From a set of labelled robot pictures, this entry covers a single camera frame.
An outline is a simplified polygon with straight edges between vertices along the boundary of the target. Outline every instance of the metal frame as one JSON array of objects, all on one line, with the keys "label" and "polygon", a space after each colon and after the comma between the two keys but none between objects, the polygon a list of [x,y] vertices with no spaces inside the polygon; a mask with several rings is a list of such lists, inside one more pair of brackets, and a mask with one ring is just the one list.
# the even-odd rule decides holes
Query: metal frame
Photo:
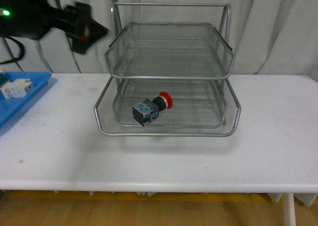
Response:
[{"label": "metal frame", "polygon": [[100,105],[101,100],[104,98],[106,91],[108,90],[111,82],[114,81],[114,79],[116,79],[116,78],[110,77],[110,79],[108,80],[103,92],[101,93],[101,95],[98,98],[98,100],[95,104],[95,107],[94,107],[94,112],[95,112],[95,117],[97,120],[98,128],[106,136],[117,136],[117,137],[146,137],[146,136],[147,137],[227,137],[227,136],[232,135],[238,126],[239,116],[240,116],[240,112],[241,112],[241,106],[240,106],[238,98],[236,97],[236,95],[232,89],[230,82],[228,81],[228,79],[225,79],[224,82],[226,82],[226,84],[228,85],[229,91],[230,91],[235,103],[237,104],[237,108],[238,108],[237,113],[236,113],[235,122],[233,124],[233,128],[229,133],[226,133],[226,134],[210,134],[210,133],[208,133],[208,134],[207,133],[199,133],[199,134],[198,133],[194,133],[194,134],[191,134],[191,133],[107,133],[102,128],[100,115],[98,112],[98,106]]},{"label": "metal frame", "polygon": [[[125,32],[125,29],[127,29],[127,26],[123,29],[122,22],[120,18],[120,13],[118,6],[193,6],[193,7],[223,7],[222,17],[221,17],[221,23],[219,31],[217,31],[216,28],[213,28],[213,31],[215,32],[215,35],[217,39],[219,40],[217,42],[215,52],[218,51],[218,48],[221,45],[224,47],[224,54],[223,54],[223,63],[226,63],[227,54],[229,54],[232,58],[231,62],[229,63],[229,68],[227,73],[224,70],[223,65],[220,65],[221,61],[218,62],[218,66],[223,73],[223,77],[196,77],[195,79],[213,79],[213,80],[219,80],[219,79],[225,79],[228,78],[231,74],[231,71],[234,67],[234,61],[235,61],[235,55],[232,52],[231,47],[229,46],[229,38],[230,38],[230,27],[231,27],[231,15],[232,15],[232,6],[230,3],[135,3],[135,2],[112,2],[111,3],[111,26],[112,26],[112,39],[113,42],[109,45],[109,50],[105,53],[105,60],[106,65],[108,68],[109,73],[114,78],[175,78],[175,79],[193,79],[192,77],[171,77],[171,76],[118,76],[114,73],[110,66],[110,61],[108,54],[112,50],[112,48],[116,45],[116,43],[121,39],[123,33]],[[225,35],[222,36],[223,30],[225,26]]]},{"label": "metal frame", "polygon": [[[217,42],[217,46],[215,48],[215,50],[211,49],[212,55],[214,57],[214,59],[216,60],[216,62],[218,63],[218,67],[220,68],[221,73],[224,75],[222,77],[185,77],[185,76],[118,76],[115,74],[115,69],[116,66],[111,67],[110,64],[110,60],[109,60],[109,53],[113,51],[113,49],[115,48],[115,46],[117,45],[117,43],[123,38],[123,36],[125,35],[125,32],[127,32],[128,28],[130,25],[132,24],[153,24],[153,23],[148,23],[148,22],[131,22],[130,24],[128,24],[120,33],[119,35],[117,35],[115,37],[115,39],[113,40],[113,42],[109,45],[109,49],[106,51],[105,53],[105,60],[106,60],[106,65],[108,68],[109,73],[114,77],[114,78],[120,78],[120,79],[124,79],[124,78],[153,78],[153,79],[208,79],[208,80],[221,80],[221,79],[226,79],[230,76],[232,69],[234,67],[234,61],[235,61],[235,55],[231,49],[231,47],[228,45],[228,43],[225,41],[225,39],[220,35],[220,33],[216,30],[215,27],[213,27],[211,24],[208,23],[204,23],[206,25],[210,25],[212,32],[215,34],[215,37],[219,40]],[[173,25],[171,23],[156,23],[158,25]],[[182,24],[186,24],[186,25],[196,25],[196,23],[182,23]],[[217,51],[218,48],[220,46],[220,44],[224,47],[224,54],[223,54],[223,63],[226,62],[226,58],[228,57],[227,54],[229,56],[231,56],[231,62],[229,64],[229,69],[227,71],[227,74],[224,70],[224,66],[220,60],[220,58],[217,55]]]},{"label": "metal frame", "polygon": [[225,36],[224,39],[228,43],[230,38],[230,27],[231,27],[231,15],[232,6],[230,3],[135,3],[135,2],[113,2],[110,6],[111,12],[111,24],[112,24],[112,37],[115,40],[116,36],[123,30],[118,6],[211,6],[211,7],[223,7],[223,13],[221,17],[221,24],[219,28],[219,33],[222,35],[224,24],[225,26]]}]

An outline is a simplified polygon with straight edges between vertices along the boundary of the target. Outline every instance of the mesh shelf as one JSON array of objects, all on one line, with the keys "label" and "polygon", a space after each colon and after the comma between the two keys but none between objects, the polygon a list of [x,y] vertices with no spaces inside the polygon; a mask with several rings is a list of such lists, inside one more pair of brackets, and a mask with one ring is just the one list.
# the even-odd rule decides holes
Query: mesh shelf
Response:
[{"label": "mesh shelf", "polygon": [[130,23],[105,54],[116,78],[224,79],[234,54],[206,23]]},{"label": "mesh shelf", "polygon": [[[141,126],[133,118],[132,106],[161,91],[171,94],[173,108]],[[227,79],[122,79],[119,83],[111,77],[95,106],[99,128],[110,136],[225,137],[235,131],[239,114],[239,102]]]}]

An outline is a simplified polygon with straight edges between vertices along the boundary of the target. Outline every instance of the white block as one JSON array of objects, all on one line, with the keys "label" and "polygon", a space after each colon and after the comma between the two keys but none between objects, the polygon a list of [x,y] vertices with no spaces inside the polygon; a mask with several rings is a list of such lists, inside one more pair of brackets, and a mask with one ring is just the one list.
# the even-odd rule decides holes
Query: white block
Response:
[{"label": "white block", "polygon": [[1,92],[5,98],[23,98],[33,87],[30,79],[17,79],[14,82],[6,83],[1,88]]}]

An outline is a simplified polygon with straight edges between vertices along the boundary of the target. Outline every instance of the black cable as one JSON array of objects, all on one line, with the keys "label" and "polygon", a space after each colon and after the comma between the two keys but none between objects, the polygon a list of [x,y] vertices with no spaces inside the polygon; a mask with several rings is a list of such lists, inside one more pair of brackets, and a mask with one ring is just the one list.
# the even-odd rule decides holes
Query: black cable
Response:
[{"label": "black cable", "polygon": [[[58,9],[62,9],[61,0],[55,0],[55,3],[56,3],[56,6],[58,7]],[[76,58],[75,58],[74,52],[72,51],[71,41],[69,40],[69,38],[68,38],[67,36],[66,36],[66,39],[67,39],[67,41],[68,41],[69,48],[70,48],[70,50],[71,50],[73,59],[74,59],[74,61],[75,61],[75,65],[76,65],[78,71],[81,73],[81,71],[80,71],[80,66],[79,66],[79,64],[78,64],[78,62],[77,62],[77,60],[76,60]]]},{"label": "black cable", "polygon": [[[8,42],[7,42],[6,39],[11,40],[11,41],[13,41],[15,44],[18,45],[18,47],[20,48],[20,53],[19,53],[19,56],[18,56],[18,57],[14,57],[14,55],[13,55],[13,53],[12,53],[12,50],[11,50],[11,48],[10,48],[10,46],[9,46],[9,44],[8,44]],[[3,42],[4,42],[4,45],[5,45],[6,49],[8,50],[8,53],[9,53],[10,56],[12,57],[12,59],[11,59],[11,60],[8,60],[8,61],[0,62],[0,65],[5,65],[5,64],[10,64],[10,63],[16,63],[16,64],[18,65],[18,67],[23,71],[23,69],[22,69],[21,66],[19,65],[18,61],[22,60],[22,58],[23,58],[24,55],[25,55],[24,45],[23,45],[21,42],[15,40],[15,39],[13,39],[12,37],[9,37],[9,36],[4,37],[4,38],[3,38]]]}]

